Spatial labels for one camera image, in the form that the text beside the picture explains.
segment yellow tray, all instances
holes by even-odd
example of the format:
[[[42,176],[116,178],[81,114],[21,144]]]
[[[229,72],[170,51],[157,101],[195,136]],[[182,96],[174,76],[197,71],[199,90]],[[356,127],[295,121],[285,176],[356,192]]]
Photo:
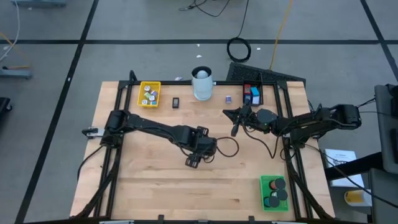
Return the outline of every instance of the yellow tray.
[[[142,100],[147,100],[145,98],[145,90],[144,87],[149,85],[150,90],[155,90],[157,92],[157,97],[156,97],[156,105],[143,105],[141,104]],[[160,82],[147,82],[147,81],[142,81],[141,84],[139,85],[139,94],[138,94],[138,101],[137,105],[146,107],[146,108],[156,108],[159,105],[159,98],[160,98]]]

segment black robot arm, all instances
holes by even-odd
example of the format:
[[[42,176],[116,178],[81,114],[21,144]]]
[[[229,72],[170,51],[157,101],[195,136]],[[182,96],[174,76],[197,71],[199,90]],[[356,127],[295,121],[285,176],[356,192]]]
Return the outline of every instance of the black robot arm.
[[[189,127],[186,125],[168,126],[145,118],[136,114],[131,114],[125,110],[114,110],[109,115],[106,122],[104,136],[101,145],[106,147],[116,147],[121,144],[122,135],[142,131],[168,139],[172,144],[181,148],[187,156],[185,165],[197,168],[202,158],[211,157],[216,152],[217,139],[208,137],[209,130],[204,127]],[[187,154],[182,149],[186,149],[191,154]]]
[[[310,137],[320,138],[334,129],[352,130],[362,124],[359,110],[354,105],[336,105],[331,108],[323,108],[319,105],[314,112],[293,118],[283,118],[265,109],[253,112],[248,103],[245,102],[242,108],[236,110],[223,110],[223,113],[234,124],[232,136],[236,135],[241,125],[264,134],[270,132],[276,136],[290,134],[292,145],[304,147],[304,143]]]

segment green tray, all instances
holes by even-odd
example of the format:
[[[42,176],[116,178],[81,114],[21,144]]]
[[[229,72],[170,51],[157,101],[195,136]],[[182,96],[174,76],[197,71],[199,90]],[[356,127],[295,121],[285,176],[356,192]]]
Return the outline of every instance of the green tray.
[[[284,176],[277,176],[277,175],[274,175],[274,176],[262,175],[260,177],[261,205],[262,205],[262,209],[265,212],[287,212],[287,211],[289,211],[289,203],[287,203],[288,200],[280,201],[279,206],[276,208],[264,206],[264,197],[269,197],[272,192],[271,188],[269,188],[269,182],[275,180],[276,178],[285,179]]]

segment yellow cable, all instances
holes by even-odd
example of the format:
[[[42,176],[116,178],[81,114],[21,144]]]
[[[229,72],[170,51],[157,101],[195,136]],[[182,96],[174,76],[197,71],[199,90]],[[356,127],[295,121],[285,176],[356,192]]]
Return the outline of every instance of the yellow cable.
[[[12,42],[7,38],[6,35],[4,35],[2,32],[0,32],[0,36],[4,38],[4,40],[6,40],[8,42],[8,44],[12,45]],[[8,67],[8,69],[18,69],[18,68],[29,68],[31,63],[29,62],[29,60],[27,59],[26,55],[24,53],[22,53],[21,50],[19,50],[18,46],[14,46],[14,49],[17,50],[17,53],[19,53],[19,55],[29,64],[29,65],[21,65],[21,66],[13,66],[13,67]]]
[[[272,53],[272,59],[271,59],[271,64],[269,65],[269,70],[272,70],[272,64],[274,63],[274,57],[275,57],[275,53],[276,53],[276,47],[278,45],[278,40],[279,40],[280,34],[282,33],[282,29],[284,28],[284,25],[286,23],[287,16],[289,15],[289,12],[290,12],[290,8],[292,7],[292,3],[293,3],[293,0],[290,0],[289,6],[287,7],[286,12],[285,12],[284,20],[282,21],[282,24],[280,25],[278,36],[276,37],[276,40],[275,40],[274,52]]]

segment gray floor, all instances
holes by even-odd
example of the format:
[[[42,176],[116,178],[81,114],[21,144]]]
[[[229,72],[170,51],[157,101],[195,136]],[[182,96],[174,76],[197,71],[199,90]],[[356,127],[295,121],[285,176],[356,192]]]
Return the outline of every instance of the gray floor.
[[[225,0],[209,1],[217,12]],[[69,0],[63,9],[21,9],[21,39],[79,39],[92,0]],[[196,9],[180,12],[191,0],[100,0],[88,39],[228,39],[239,32],[245,1],[231,1],[218,18]],[[368,0],[385,39],[398,39],[397,3]],[[274,39],[288,0],[252,0],[242,37]],[[0,32],[13,38],[15,7],[0,2]],[[283,39],[375,40],[359,0],[294,1]],[[0,96],[10,97],[14,110],[0,130],[0,215],[12,223],[22,202],[76,45],[19,45],[33,64],[31,80],[0,79]],[[252,45],[247,65],[267,68],[273,45]],[[398,57],[398,45],[389,46]],[[236,45],[234,54],[245,49]],[[26,221],[67,218],[76,187],[76,171],[86,138],[81,134],[93,119],[103,81],[126,79],[133,69],[140,80],[189,78],[192,68],[207,65],[216,80],[225,80],[230,59],[224,44],[85,45]],[[1,62],[22,64],[15,52]],[[274,71],[307,79],[314,105],[359,104],[373,97],[373,86],[396,83],[380,45],[279,45]],[[374,111],[374,105],[363,108]],[[355,131],[333,131],[321,147],[354,150],[358,157],[380,151],[375,114],[363,114]],[[338,218],[366,221],[365,215],[342,201],[346,189],[330,189]]]

